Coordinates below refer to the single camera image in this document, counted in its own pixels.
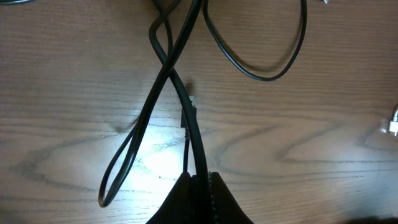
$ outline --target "black cable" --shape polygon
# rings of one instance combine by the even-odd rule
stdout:
[[[184,156],[182,162],[182,172],[188,172],[188,153],[189,153],[189,134],[188,129],[185,128],[185,145],[184,145]]]
[[[163,86],[165,85],[165,82],[167,81],[168,78],[173,83],[173,86],[177,92],[177,95],[180,99],[182,109],[183,109],[183,115],[185,117],[185,122],[186,122],[186,131],[185,131],[185,150],[184,150],[184,159],[183,159],[183,172],[187,171],[187,164],[188,164],[188,149],[189,149],[189,142],[190,140],[192,141],[192,151],[193,151],[193,158],[195,160],[195,168],[197,172],[197,177],[198,177],[198,194],[200,198],[204,198],[203,201],[200,203],[204,203],[202,206],[199,206],[203,209],[206,209],[207,205],[206,203],[210,203],[210,195],[209,195],[209,185],[208,185],[208,171],[207,171],[207,164],[206,164],[206,156],[205,156],[205,151],[203,148],[203,142],[201,140],[201,134],[200,130],[198,127],[198,123],[196,120],[196,113],[195,113],[195,108],[193,108],[192,103],[189,99],[189,96],[187,94],[187,91],[178,76],[177,72],[174,69],[174,65],[176,61],[178,60],[180,54],[182,53],[182,50],[187,43],[187,40],[189,38],[189,35],[193,29],[193,26],[195,24],[195,21],[198,17],[198,13],[200,12],[200,6],[203,3],[203,0],[193,0],[191,4],[191,8],[187,14],[187,18],[185,19],[184,25],[180,31],[180,34],[177,38],[177,41],[175,45],[173,45],[173,38],[172,38],[172,31],[170,27],[169,20],[167,19],[169,14],[178,6],[180,0],[175,0],[166,10],[162,9],[162,6],[157,2],[157,0],[152,0],[160,12],[160,16],[152,23],[150,29],[149,29],[149,40],[150,43],[155,50],[158,58],[162,62],[162,69],[160,70],[154,85],[152,86],[148,97],[146,99],[146,102],[144,103],[144,106],[142,108],[142,111],[139,115],[137,124],[133,127],[133,129],[130,131],[130,133],[127,135],[126,139],[123,141],[121,144],[120,148],[118,151],[115,153],[114,157],[112,158],[111,162],[109,163],[108,168],[105,171],[103,180],[101,181],[101,185],[99,188],[99,194],[98,194],[98,202],[101,207],[106,207],[108,206],[113,198],[116,196],[118,190],[122,186],[124,180],[126,179],[133,162],[136,158],[137,152],[139,150],[139,146],[142,142],[142,138],[144,136],[144,133],[146,131],[146,127],[149,123],[149,118],[150,115],[152,114],[152,111],[154,109],[154,105],[156,104],[156,101],[160,95],[160,92],[163,89]],[[231,54],[225,49],[223,43],[220,41],[220,37],[218,33],[216,32],[213,24],[210,21],[210,18],[208,17],[208,12],[207,12],[207,7],[208,7],[208,0],[205,0],[204,6],[203,6],[203,14],[205,16],[206,23],[208,24],[210,32],[213,34],[213,37],[215,38],[217,44],[221,48],[221,50],[224,52],[224,54],[232,61],[232,63],[237,66],[243,73],[246,75],[262,80],[262,81],[271,81],[275,80],[279,77],[281,77],[291,66],[293,63],[294,59],[296,58],[305,34],[305,26],[307,22],[307,5],[305,0],[302,0],[302,16],[303,16],[303,21],[302,21],[302,32],[300,35],[300,39],[298,41],[298,46],[296,48],[296,51],[293,54],[293,57],[290,59],[288,65],[285,67],[285,69],[279,74],[276,75],[272,78],[263,78],[259,77],[256,75],[253,75],[246,71],[240,64],[231,56]],[[168,54],[166,55],[165,51],[163,50],[162,46],[160,45],[156,32],[158,28],[161,26],[161,24],[165,24],[166,32],[167,32],[167,39],[168,39]],[[125,149],[125,147],[128,145],[128,143],[131,141],[129,145],[129,149],[127,151],[126,157],[123,161],[123,164],[116,175],[115,179],[113,180],[111,187],[109,188],[108,194],[105,195],[105,190],[106,190],[106,184],[109,179],[109,175],[112,171],[112,168],[114,167],[116,161],[118,160],[119,156]]]
[[[302,12],[302,25],[301,25],[301,34],[300,38],[297,43],[297,47],[293,53],[292,58],[289,60],[287,63],[286,67],[281,71],[278,75],[274,77],[260,77],[258,75],[255,75],[249,71],[247,71],[233,56],[228,50],[226,49],[225,44],[223,41],[221,41],[221,37],[219,33],[217,32],[216,28],[214,27],[214,24],[212,23],[209,13],[208,13],[208,3],[209,0],[205,0],[203,4],[203,17],[205,18],[206,24],[214,37],[214,40],[216,41],[217,45],[220,47],[221,51],[225,54],[225,56],[228,58],[229,61],[232,62],[233,65],[235,65],[236,68],[238,68],[241,72],[243,72],[245,75],[247,75],[250,78],[253,78],[255,80],[260,80],[260,81],[274,81],[277,80],[278,78],[282,77],[285,75],[285,73],[289,70],[289,68],[292,66],[294,60],[296,59],[297,55],[299,54],[300,48],[303,44],[304,41],[304,36],[305,36],[305,29],[307,26],[307,1],[306,0],[301,0],[301,12]]]
[[[164,64],[162,69],[160,70],[154,85],[152,86],[152,89],[150,90],[150,93],[147,97],[147,100],[144,104],[144,107],[140,113],[139,119],[137,121],[136,126],[133,128],[133,130],[129,133],[127,136],[126,140],[123,142],[121,148],[117,151],[115,154],[114,158],[112,159],[111,163],[109,164],[105,175],[103,177],[103,180],[101,182],[101,186],[99,188],[99,195],[98,195],[98,202],[101,207],[106,207],[109,205],[109,203],[113,200],[113,198],[116,196],[118,190],[120,189],[121,185],[123,184],[124,180],[126,179],[128,172],[130,171],[132,167],[132,163],[134,162],[134,159],[137,155],[137,151],[139,149],[139,146],[141,144],[142,138],[144,136],[146,127],[149,122],[150,115],[152,113],[152,110],[154,108],[154,105],[160,95],[161,90],[163,89],[163,86],[170,77],[172,83],[174,84],[174,87],[176,88],[176,91],[178,93],[178,97],[180,98],[181,104],[183,106],[183,110],[185,113],[185,117],[187,120],[187,125],[188,125],[188,130],[192,139],[192,148],[193,148],[193,153],[195,156],[195,166],[197,168],[197,176],[200,180],[201,186],[199,186],[200,192],[203,194],[205,197],[208,195],[208,174],[207,174],[207,164],[206,164],[206,157],[205,157],[205,152],[203,149],[203,143],[201,141],[201,136],[199,132],[199,127],[197,124],[197,121],[195,119],[193,109],[192,109],[192,104],[189,100],[189,97],[187,95],[187,92],[185,90],[185,87],[179,79],[177,73],[175,73],[174,70],[174,65],[176,61],[178,60],[178,57],[182,53],[182,50],[187,43],[187,40],[189,38],[189,35],[193,29],[193,26],[195,24],[196,18],[199,14],[200,11],[200,6],[203,2],[203,0],[193,0],[191,8],[189,10],[189,13],[187,15],[187,18],[185,19],[185,23],[181,29],[180,35],[177,38],[177,41],[173,47],[173,50],[171,51],[171,54],[164,58],[165,53],[162,49],[162,47],[156,44],[157,38],[156,36],[152,36],[153,34],[156,33],[156,30],[160,27],[160,25],[163,23],[163,21],[166,20],[167,16],[177,7],[178,3],[180,1],[176,0],[174,1],[168,8],[165,10],[163,14],[161,14],[155,22],[151,25],[150,28],[150,40],[152,43],[153,48],[157,52],[157,55],[161,59],[162,63]],[[111,187],[109,188],[108,194],[104,198],[105,194],[105,189],[106,189],[106,183],[109,179],[110,172],[116,163],[118,157],[120,156],[121,152],[123,151],[124,147],[126,147],[127,143],[129,142],[131,138],[131,143],[129,146],[129,149],[126,154],[126,158],[121,166],[120,171],[118,172],[116,178],[114,179],[113,183],[111,184]]]
[[[24,4],[24,3],[31,2],[31,1],[33,1],[33,0],[0,0],[0,6],[1,5],[10,6],[10,5],[16,5],[16,4]]]

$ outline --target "wooden table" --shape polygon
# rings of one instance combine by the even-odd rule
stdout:
[[[189,5],[170,18],[175,36]],[[300,1],[214,0],[209,10],[243,60],[262,75],[282,69]],[[147,36],[156,16],[149,0],[0,7],[0,223],[145,223],[157,211],[182,170],[170,82],[116,200],[97,203],[160,70]],[[398,103],[397,25],[396,0],[308,0],[297,60],[264,83],[230,64],[200,15],[176,69],[197,98],[209,170],[254,223],[398,215],[398,140],[379,128]]]

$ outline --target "white plug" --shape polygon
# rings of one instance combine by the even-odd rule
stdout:
[[[389,131],[391,133],[394,133],[394,136],[397,136],[398,134],[398,109],[394,111],[394,115],[392,117],[392,120],[390,121]]]

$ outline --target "cable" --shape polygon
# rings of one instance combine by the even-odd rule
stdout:
[[[394,112],[392,112],[392,121],[398,121],[398,105],[394,107]]]
[[[203,194],[204,197],[208,195],[207,164],[206,164],[205,152],[203,149],[203,143],[201,141],[199,127],[195,119],[195,115],[192,109],[192,104],[189,100],[185,87],[181,79],[179,79],[177,73],[174,70],[174,65],[177,62],[180,54],[182,53],[182,50],[185,44],[187,43],[189,35],[196,22],[196,18],[198,17],[200,6],[203,0],[192,1],[192,5],[188,12],[187,18],[185,19],[184,25],[181,29],[181,32],[177,38],[177,41],[173,49],[170,51],[171,54],[168,57],[165,56],[165,53],[162,47],[160,46],[159,42],[157,41],[156,36],[153,35],[156,33],[156,30],[160,27],[163,21],[166,20],[167,16],[177,7],[179,2],[180,2],[179,0],[175,0],[165,10],[165,12],[161,14],[151,25],[149,38],[154,50],[156,51],[158,57],[161,59],[164,65],[160,70],[155,80],[155,83],[148,94],[147,100],[144,103],[144,107],[142,108],[136,126],[127,135],[127,138],[122,143],[122,146],[119,148],[119,150],[113,157],[111,163],[109,164],[108,168],[106,169],[98,194],[98,203],[101,207],[106,207],[111,203],[113,198],[116,196],[118,190],[120,189],[121,185],[123,184],[124,180],[126,179],[128,172],[130,171],[132,164],[135,160],[135,157],[137,155],[137,151],[144,136],[152,110],[154,109],[154,105],[160,95],[161,90],[163,89],[166,80],[169,77],[178,93],[178,97],[180,98],[185,113],[185,117],[187,120],[188,130],[192,140],[192,149],[194,153],[195,166],[197,169],[197,176],[201,183],[201,186],[199,186],[200,193]],[[126,154],[126,158],[120,168],[120,171],[118,172],[114,181],[112,182],[108,194],[104,198],[106,183],[109,179],[109,175],[112,171],[112,168],[116,163],[118,157],[120,156],[121,152],[124,150],[128,142],[130,141],[130,139],[131,143]]]
[[[33,1],[33,0],[0,0],[0,6],[1,5],[10,6],[10,5],[15,5],[15,4],[24,4],[24,3],[31,2],[31,1]]]
[[[160,92],[162,91],[165,82],[167,81],[168,78],[173,83],[173,86],[175,88],[175,91],[177,92],[177,95],[180,99],[181,105],[182,105],[182,111],[183,115],[185,117],[185,124],[186,124],[186,130],[185,130],[185,149],[184,149],[184,159],[183,159],[183,172],[187,172],[187,164],[188,164],[188,149],[189,149],[189,142],[191,141],[192,144],[192,151],[193,151],[193,158],[195,161],[195,168],[197,172],[197,177],[198,177],[198,184],[197,186],[197,194],[198,197],[204,198],[204,200],[201,200],[199,203],[203,203],[203,205],[200,205],[198,208],[202,209],[207,209],[211,208],[208,206],[210,204],[210,191],[209,191],[209,185],[208,185],[208,171],[207,171],[207,164],[206,164],[206,156],[205,156],[205,150],[203,148],[203,142],[201,140],[201,134],[199,130],[199,126],[197,123],[196,119],[196,108],[193,107],[190,98],[188,96],[188,93],[178,75],[178,73],[174,69],[174,65],[177,62],[179,56],[182,53],[182,50],[185,46],[185,44],[188,41],[188,38],[191,34],[191,31],[193,29],[193,26],[195,25],[196,19],[198,17],[198,14],[200,12],[200,7],[203,3],[203,0],[193,0],[191,7],[189,9],[189,12],[187,14],[187,18],[185,19],[185,22],[183,24],[183,27],[181,28],[181,31],[177,37],[177,41],[173,45],[173,37],[172,37],[172,31],[171,31],[171,26],[170,22],[168,20],[169,14],[178,6],[180,3],[180,0],[174,0],[170,6],[166,8],[166,10],[163,10],[162,6],[157,2],[158,0],[152,0],[153,3],[155,4],[157,10],[159,11],[160,16],[152,23],[150,29],[149,29],[149,40],[152,45],[152,48],[155,50],[159,60],[162,62],[162,68],[148,94],[148,97],[144,103],[144,106],[142,108],[142,111],[138,117],[136,125],[133,127],[133,129],[130,131],[130,133],[127,135],[123,143],[121,144],[120,148],[118,151],[115,153],[114,157],[112,158],[111,162],[109,163],[109,166],[107,167],[104,177],[101,181],[101,185],[99,188],[99,194],[98,194],[98,203],[101,207],[106,207],[108,206],[112,200],[115,198],[118,190],[122,186],[124,180],[126,179],[129,171],[131,170],[131,167],[134,163],[134,160],[137,156],[137,152],[139,150],[139,146],[141,145],[142,138],[144,136],[144,133],[146,131],[146,127],[148,126],[149,123],[149,118],[150,115],[152,114],[152,111],[154,109],[154,106],[156,104],[156,101],[160,95]],[[208,7],[208,0],[204,0],[204,5],[203,5],[203,15],[205,16],[206,23],[208,24],[209,30],[212,33],[213,37],[215,38],[217,44],[219,45],[220,49],[224,52],[224,54],[232,61],[232,63],[240,69],[243,73],[248,75],[251,78],[255,78],[258,80],[262,81],[272,81],[275,79],[278,79],[281,77],[292,65],[293,61],[295,60],[303,39],[304,39],[304,34],[305,34],[305,26],[307,23],[307,5],[305,0],[301,0],[302,2],[302,31],[300,35],[300,39],[298,41],[297,48],[290,59],[289,63],[287,66],[284,68],[284,70],[279,74],[271,78],[264,78],[264,77],[259,77],[257,75],[253,75],[246,71],[232,56],[231,54],[225,49],[225,46],[223,43],[220,41],[220,36],[216,32],[213,24],[210,21],[210,18],[208,16],[207,12],[207,7]],[[162,23],[165,24],[166,32],[167,32],[167,42],[168,42],[168,51],[167,55],[160,45],[156,32],[159,29],[159,27],[162,25]],[[124,158],[124,161],[122,163],[122,166],[116,175],[115,179],[113,180],[109,190],[108,194],[105,196],[105,191],[106,191],[106,184],[109,179],[109,175],[118,160],[119,156],[123,152],[123,150],[126,148],[126,146],[129,145],[129,148],[126,153],[126,157]]]
[[[223,41],[221,41],[221,36],[219,35],[219,33],[217,32],[214,24],[212,23],[210,17],[209,17],[209,13],[208,13],[208,3],[209,0],[205,0],[205,3],[203,5],[203,17],[205,18],[207,27],[210,30],[210,33],[212,34],[212,36],[214,37],[214,40],[216,41],[217,45],[220,47],[221,51],[225,54],[225,56],[228,58],[229,61],[232,62],[233,65],[235,65],[236,68],[238,68],[241,72],[243,72],[245,75],[247,75],[250,78],[253,78],[255,80],[260,80],[260,81],[265,81],[265,82],[269,82],[269,81],[274,81],[277,80],[278,78],[282,77],[283,75],[285,75],[285,73],[289,70],[289,68],[292,66],[294,60],[296,59],[297,55],[300,52],[301,46],[303,45],[303,41],[304,41],[304,36],[305,36],[305,29],[307,27],[307,1],[306,0],[301,0],[301,11],[302,11],[302,25],[301,25],[301,34],[300,34],[300,38],[298,39],[298,43],[297,43],[297,47],[293,53],[292,58],[289,60],[289,62],[287,63],[286,67],[283,69],[283,71],[281,71],[278,75],[274,76],[274,77],[260,77],[258,75],[255,75],[249,71],[247,71],[237,60],[236,58],[234,58],[231,54],[231,52],[228,52],[228,50],[226,49],[226,44],[223,43]]]

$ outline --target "table surface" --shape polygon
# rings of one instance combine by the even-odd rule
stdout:
[[[170,17],[175,37],[189,5]],[[209,10],[246,63],[264,76],[282,70],[300,1]],[[147,36],[157,15],[148,0],[0,7],[0,223],[145,223],[157,211],[182,170],[170,82],[121,191],[108,208],[97,203],[161,67]],[[175,68],[197,98],[209,170],[254,223],[398,215],[398,140],[380,129],[398,103],[397,25],[396,0],[308,0],[298,58],[265,83],[237,71],[199,16]]]

